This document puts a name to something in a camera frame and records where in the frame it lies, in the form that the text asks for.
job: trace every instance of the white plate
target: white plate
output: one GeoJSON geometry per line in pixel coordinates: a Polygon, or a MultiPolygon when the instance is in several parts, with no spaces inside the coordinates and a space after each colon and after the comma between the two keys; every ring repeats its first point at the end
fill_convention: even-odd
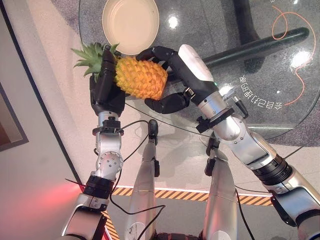
{"type": "Polygon", "coordinates": [[[102,14],[103,32],[110,44],[126,55],[136,55],[151,46],[159,29],[159,11],[154,0],[108,0],[102,14]]]}

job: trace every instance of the white wall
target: white wall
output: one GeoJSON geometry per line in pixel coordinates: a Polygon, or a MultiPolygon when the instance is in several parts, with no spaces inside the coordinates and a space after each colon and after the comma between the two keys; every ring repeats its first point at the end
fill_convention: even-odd
{"type": "Polygon", "coordinates": [[[29,140],[0,152],[0,239],[51,240],[80,192],[0,14],[0,82],[29,140]]]}

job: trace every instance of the warning tape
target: warning tape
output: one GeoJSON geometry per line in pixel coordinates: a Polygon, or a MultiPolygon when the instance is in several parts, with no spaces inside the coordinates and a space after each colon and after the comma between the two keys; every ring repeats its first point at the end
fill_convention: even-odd
{"type": "MultiPolygon", "coordinates": [[[[119,186],[116,187],[113,195],[118,196],[131,196],[133,192],[132,186],[119,186]]],[[[171,189],[171,188],[155,188],[154,195],[160,199],[178,199],[205,202],[209,198],[208,191],[199,190],[184,190],[184,189],[171,189]]],[[[272,206],[270,195],[258,194],[243,194],[239,193],[240,203],[245,205],[255,206],[272,206]]]]}
{"type": "Polygon", "coordinates": [[[110,240],[120,240],[119,235],[118,235],[118,233],[117,233],[117,231],[116,231],[115,226],[113,225],[113,223],[112,223],[112,221],[111,221],[111,218],[110,218],[108,212],[107,212],[107,211],[104,211],[104,212],[102,212],[102,213],[103,213],[103,215],[106,216],[105,226],[106,226],[106,229],[108,230],[108,233],[110,234],[110,236],[111,236],[111,238],[112,238],[112,239],[110,239],[110,240]]]}

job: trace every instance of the floor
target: floor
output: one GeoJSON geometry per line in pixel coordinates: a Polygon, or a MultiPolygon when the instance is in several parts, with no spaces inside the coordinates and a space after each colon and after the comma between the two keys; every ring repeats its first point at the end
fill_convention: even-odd
{"type": "MultiPolygon", "coordinates": [[[[70,1],[74,11],[77,10],[77,2],[70,1]]],[[[96,127],[98,119],[90,106],[89,78],[83,77],[84,69],[72,68],[78,57],[72,54],[70,48],[80,48],[79,35],[72,28],[74,26],[67,24],[50,0],[5,0],[4,5],[31,74],[63,144],[81,180],[86,182],[90,172],[95,169],[97,159],[93,152],[95,138],[92,136],[92,129],[96,127]]],[[[126,106],[120,120],[124,126],[139,119],[149,120],[150,117],[126,106]]],[[[136,148],[146,131],[147,126],[144,123],[134,125],[125,131],[121,148],[123,157],[136,148]]],[[[208,190],[210,178],[204,175],[208,158],[205,155],[206,143],[205,137],[160,122],[157,146],[160,177],[156,180],[156,187],[208,190]]],[[[272,146],[279,155],[285,157],[300,145],[272,146]]],[[[226,146],[222,145],[221,149],[229,158],[236,185],[265,191],[253,173],[242,165],[226,146]]],[[[140,148],[124,165],[120,185],[134,184],[142,151],[140,148]]],[[[320,191],[320,147],[304,147],[287,161],[320,191]]]]}

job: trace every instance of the glass table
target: glass table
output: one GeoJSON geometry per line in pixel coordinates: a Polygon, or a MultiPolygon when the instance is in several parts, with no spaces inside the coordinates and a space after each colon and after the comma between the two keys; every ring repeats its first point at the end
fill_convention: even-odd
{"type": "MultiPolygon", "coordinates": [[[[294,129],[315,106],[320,94],[316,43],[320,32],[319,1],[155,2],[160,25],[152,45],[175,50],[182,44],[194,47],[228,104],[233,105],[234,95],[242,99],[249,112],[246,122],[251,130],[266,139],[277,137],[294,129]],[[296,30],[302,31],[302,37],[286,43],[285,38],[296,30]],[[279,44],[271,51],[262,50],[276,41],[279,44]],[[252,48],[255,44],[259,44],[258,50],[252,48]]],[[[105,3],[106,0],[79,3],[80,35],[86,44],[107,43],[102,28],[105,3]]],[[[184,88],[180,81],[168,80],[164,96],[184,88]]],[[[143,100],[131,96],[126,98],[126,103],[157,120],[198,133],[196,119],[202,114],[192,103],[184,110],[167,115],[150,110],[143,100]]]]}

